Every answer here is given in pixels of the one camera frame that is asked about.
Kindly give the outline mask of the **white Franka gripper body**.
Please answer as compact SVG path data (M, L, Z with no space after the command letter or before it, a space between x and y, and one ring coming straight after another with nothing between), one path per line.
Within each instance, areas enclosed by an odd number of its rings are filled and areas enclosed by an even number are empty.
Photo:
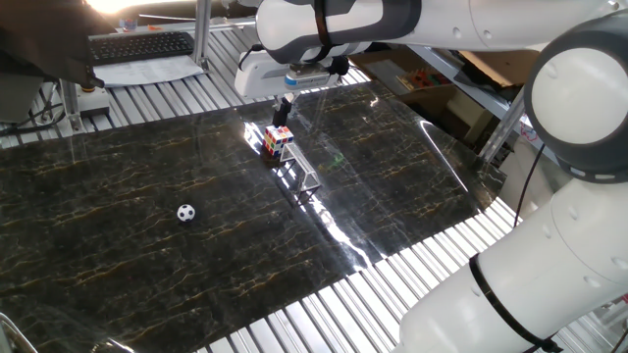
M266 51L240 54L235 89L244 98L279 96L291 92L330 87L340 75L330 74L331 59L322 64L279 64Z

